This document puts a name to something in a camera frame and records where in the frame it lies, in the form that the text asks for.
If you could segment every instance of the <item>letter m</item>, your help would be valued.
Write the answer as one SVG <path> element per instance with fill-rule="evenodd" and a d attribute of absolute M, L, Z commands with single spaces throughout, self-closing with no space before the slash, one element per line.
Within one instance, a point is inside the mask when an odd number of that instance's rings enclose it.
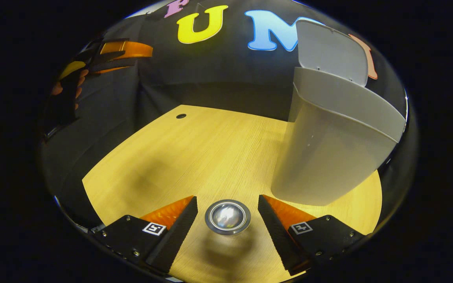
<path fill-rule="evenodd" d="M 298 43 L 295 23 L 304 17 L 297 18 L 292 25 L 288 25 L 285 21 L 279 18 L 279 16 L 271 11 L 253 10 L 246 11 L 244 14 L 253 19 L 254 40 L 248 43 L 249 49 L 266 51 L 277 49 L 277 44 L 271 40 L 270 33 L 272 33 L 279 40 L 282 47 L 284 47 L 286 51 L 294 50 Z M 325 25 L 316 20 L 312 20 L 311 18 L 305 19 Z"/>

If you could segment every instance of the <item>white container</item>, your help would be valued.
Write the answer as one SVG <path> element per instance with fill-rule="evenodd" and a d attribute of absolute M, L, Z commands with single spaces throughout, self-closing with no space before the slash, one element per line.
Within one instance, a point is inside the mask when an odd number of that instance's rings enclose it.
<path fill-rule="evenodd" d="M 298 57 L 275 197 L 325 206 L 370 176 L 405 127 L 405 118 L 365 88 L 363 48 L 336 30 L 298 21 Z"/>

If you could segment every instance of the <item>table surface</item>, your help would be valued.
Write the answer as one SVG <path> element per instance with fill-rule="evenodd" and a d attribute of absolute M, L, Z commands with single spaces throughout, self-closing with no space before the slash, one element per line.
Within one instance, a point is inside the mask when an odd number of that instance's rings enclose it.
<path fill-rule="evenodd" d="M 178 114 L 186 114 L 177 119 Z M 198 215 L 171 267 L 186 282 L 281 282 L 282 266 L 261 215 L 258 195 L 270 192 L 287 122 L 245 113 L 180 105 L 137 131 L 84 177 L 97 214 L 109 225 L 123 215 L 140 217 L 189 195 Z M 252 215 L 250 227 L 221 236 L 205 224 L 210 204 L 235 199 Z M 381 212 L 381 183 L 374 172 L 327 206 L 285 201 L 315 217 L 326 214 L 371 233 Z"/>

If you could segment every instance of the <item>yellow letter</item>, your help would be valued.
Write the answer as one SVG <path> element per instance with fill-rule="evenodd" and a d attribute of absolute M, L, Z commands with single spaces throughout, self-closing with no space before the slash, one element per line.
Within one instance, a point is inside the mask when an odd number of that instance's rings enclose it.
<path fill-rule="evenodd" d="M 209 14 L 209 26 L 199 32 L 193 31 L 193 22 L 198 16 L 198 13 L 187 15 L 186 17 L 181 18 L 178 24 L 178 40 L 181 43 L 196 43 L 202 40 L 206 40 L 221 30 L 223 26 L 223 10 L 228 8 L 227 5 L 221 5 L 209 8 L 204 11 L 204 13 Z"/>
<path fill-rule="evenodd" d="M 363 47 L 363 49 L 365 50 L 366 60 L 368 62 L 368 76 L 372 79 L 377 79 L 378 76 L 377 72 L 375 71 L 374 59 L 372 58 L 372 50 L 366 43 L 361 41 L 361 39 L 353 36 L 352 34 L 349 34 L 349 36 L 354 39 L 354 41 L 359 43 L 359 45 L 361 45 L 361 47 Z"/>

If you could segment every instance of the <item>colorful letter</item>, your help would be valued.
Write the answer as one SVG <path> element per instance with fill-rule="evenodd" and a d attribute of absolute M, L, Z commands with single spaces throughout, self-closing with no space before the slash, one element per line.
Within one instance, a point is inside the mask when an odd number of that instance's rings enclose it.
<path fill-rule="evenodd" d="M 270 32 L 272 32 L 286 51 L 294 50 L 296 44 L 298 43 L 295 23 L 304 17 L 297 18 L 297 20 L 290 26 L 271 11 L 253 10 L 246 11 L 244 14 L 253 19 L 254 40 L 248 43 L 249 49 L 267 51 L 275 50 L 277 48 L 277 44 L 271 41 Z M 312 20 L 311 18 L 304 19 L 325 26 L 324 23 Z"/>
<path fill-rule="evenodd" d="M 365 50 L 366 53 L 366 61 L 368 62 L 368 76 L 372 79 L 377 79 L 379 76 L 377 75 L 377 72 L 375 71 L 375 65 L 374 65 L 374 59 L 372 58 L 372 49 L 361 39 L 353 36 L 352 34 L 349 34 L 349 36 L 354 39 L 361 47 L 363 47 L 363 50 Z"/>
<path fill-rule="evenodd" d="M 169 9 L 167 9 L 167 14 L 164 16 L 164 18 L 167 18 L 168 16 L 174 15 L 178 11 L 181 11 L 183 9 L 181 6 L 184 6 L 186 4 L 188 4 L 188 0 L 177 0 L 170 2 L 169 4 L 167 4 L 167 7 L 169 7 Z"/>
<path fill-rule="evenodd" d="M 181 18 L 176 22 L 179 25 L 178 40 L 181 43 L 189 44 L 213 37 L 221 30 L 221 27 L 223 27 L 223 10 L 226 8 L 228 8 L 227 5 L 221 5 L 205 10 L 204 13 L 209 14 L 209 26 L 205 30 L 199 32 L 193 31 L 193 22 L 198 16 L 198 13 Z"/>

